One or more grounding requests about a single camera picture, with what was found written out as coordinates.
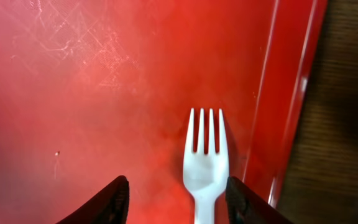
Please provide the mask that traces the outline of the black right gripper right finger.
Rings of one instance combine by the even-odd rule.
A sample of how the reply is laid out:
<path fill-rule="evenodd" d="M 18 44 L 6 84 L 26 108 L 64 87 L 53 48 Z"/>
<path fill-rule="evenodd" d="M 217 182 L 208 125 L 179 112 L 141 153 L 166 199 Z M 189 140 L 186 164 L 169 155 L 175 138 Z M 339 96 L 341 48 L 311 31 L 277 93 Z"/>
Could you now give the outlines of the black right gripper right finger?
<path fill-rule="evenodd" d="M 293 224 L 237 177 L 227 178 L 225 200 L 229 224 Z"/>

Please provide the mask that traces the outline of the white plastic fork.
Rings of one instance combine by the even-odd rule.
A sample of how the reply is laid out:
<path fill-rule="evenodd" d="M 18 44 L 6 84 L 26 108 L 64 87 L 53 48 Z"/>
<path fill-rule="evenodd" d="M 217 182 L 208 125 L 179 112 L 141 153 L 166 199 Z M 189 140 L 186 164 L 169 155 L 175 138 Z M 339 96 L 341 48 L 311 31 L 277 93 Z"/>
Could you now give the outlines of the white plastic fork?
<path fill-rule="evenodd" d="M 229 154 L 223 111 L 219 110 L 219 151 L 216 152 L 213 110 L 209 111 L 208 153 L 204 153 L 204 110 L 201 110 L 197 146 L 194 147 L 195 110 L 191 109 L 183 156 L 183 183 L 195 201 L 195 224 L 213 224 L 214 206 L 225 191 Z"/>

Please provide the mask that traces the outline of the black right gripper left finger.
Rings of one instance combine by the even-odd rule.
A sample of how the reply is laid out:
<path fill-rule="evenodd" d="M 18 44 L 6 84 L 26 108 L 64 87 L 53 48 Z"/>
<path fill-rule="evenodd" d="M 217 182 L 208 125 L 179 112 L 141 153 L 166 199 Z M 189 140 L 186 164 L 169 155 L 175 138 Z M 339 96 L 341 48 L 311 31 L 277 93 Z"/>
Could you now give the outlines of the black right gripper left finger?
<path fill-rule="evenodd" d="M 129 200 L 129 181 L 120 175 L 58 224 L 125 224 Z"/>

